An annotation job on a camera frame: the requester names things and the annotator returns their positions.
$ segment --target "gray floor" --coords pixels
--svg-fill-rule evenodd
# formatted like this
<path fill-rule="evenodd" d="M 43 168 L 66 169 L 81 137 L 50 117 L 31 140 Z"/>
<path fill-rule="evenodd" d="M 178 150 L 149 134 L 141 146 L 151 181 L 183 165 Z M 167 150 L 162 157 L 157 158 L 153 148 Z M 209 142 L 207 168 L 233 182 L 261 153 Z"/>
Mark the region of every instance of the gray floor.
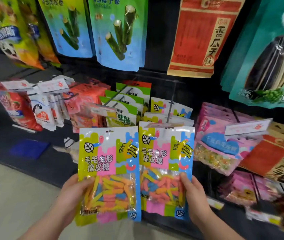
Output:
<path fill-rule="evenodd" d="M 0 165 L 0 239 L 17 239 L 49 209 L 60 189 L 16 170 Z M 118 240 L 184 239 L 180 236 L 130 220 L 68 226 L 59 239 Z"/>

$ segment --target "human hand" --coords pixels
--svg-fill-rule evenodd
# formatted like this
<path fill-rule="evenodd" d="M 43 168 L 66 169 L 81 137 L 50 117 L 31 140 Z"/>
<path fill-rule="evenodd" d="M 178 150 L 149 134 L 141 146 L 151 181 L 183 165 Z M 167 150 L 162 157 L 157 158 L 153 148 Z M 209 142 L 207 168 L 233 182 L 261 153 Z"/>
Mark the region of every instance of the human hand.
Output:
<path fill-rule="evenodd" d="M 78 182 L 78 175 L 71 176 L 63 185 L 59 196 L 52 206 L 51 213 L 62 220 L 63 228 L 68 226 L 76 216 L 76 208 L 88 186 L 94 183 L 90 177 Z"/>
<path fill-rule="evenodd" d="M 189 217 L 191 221 L 197 225 L 206 224 L 213 213 L 201 183 L 192 175 L 190 181 L 186 173 L 180 174 L 181 180 L 186 188 L 186 199 L 189 204 Z"/>

